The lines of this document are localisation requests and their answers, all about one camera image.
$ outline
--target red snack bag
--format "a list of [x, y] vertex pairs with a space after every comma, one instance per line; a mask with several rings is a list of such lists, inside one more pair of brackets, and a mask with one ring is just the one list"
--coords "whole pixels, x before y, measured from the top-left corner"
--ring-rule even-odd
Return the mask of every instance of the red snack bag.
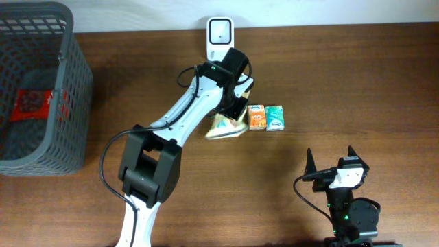
[[50, 99], [51, 90], [20, 89], [10, 121], [47, 119], [49, 117]]

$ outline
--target green snack box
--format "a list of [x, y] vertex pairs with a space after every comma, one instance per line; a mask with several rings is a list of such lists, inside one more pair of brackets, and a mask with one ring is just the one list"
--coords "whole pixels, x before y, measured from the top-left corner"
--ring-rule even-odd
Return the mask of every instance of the green snack box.
[[285, 122], [282, 106], [266, 106], [265, 115], [267, 115], [267, 131], [283, 130]]

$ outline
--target wooden table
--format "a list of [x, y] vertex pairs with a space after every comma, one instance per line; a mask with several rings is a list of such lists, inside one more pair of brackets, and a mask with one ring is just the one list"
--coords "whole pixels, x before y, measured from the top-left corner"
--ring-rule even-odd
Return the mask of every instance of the wooden table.
[[[355, 191], [381, 203], [377, 240], [439, 245], [439, 23], [235, 30], [253, 65], [254, 104], [282, 105], [283, 132], [206, 141], [205, 119], [185, 145], [181, 175], [158, 212], [152, 243], [297, 244], [331, 225], [292, 189], [310, 147], [318, 169], [352, 145], [370, 166]], [[148, 125], [184, 93], [176, 76], [204, 61], [205, 31], [78, 34], [95, 77], [84, 169], [72, 176], [0, 177], [0, 246], [107, 246], [125, 204], [98, 176], [115, 133]], [[124, 141], [106, 159], [117, 180]], [[311, 183], [299, 190], [324, 208]]]

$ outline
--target orange snack box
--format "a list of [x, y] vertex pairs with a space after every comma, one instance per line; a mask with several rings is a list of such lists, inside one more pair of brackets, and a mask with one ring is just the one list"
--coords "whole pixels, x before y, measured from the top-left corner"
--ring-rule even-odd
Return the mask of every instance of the orange snack box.
[[267, 128], [267, 117], [263, 105], [248, 106], [248, 125], [250, 130], [263, 130]]

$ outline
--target gray plastic basket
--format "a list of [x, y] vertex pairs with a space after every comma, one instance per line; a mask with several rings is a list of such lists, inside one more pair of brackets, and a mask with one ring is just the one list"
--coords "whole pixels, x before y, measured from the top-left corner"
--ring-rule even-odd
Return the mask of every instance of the gray plastic basket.
[[[93, 76], [60, 3], [0, 4], [0, 173], [62, 175], [84, 163]], [[51, 90], [47, 120], [9, 121], [19, 89]]]

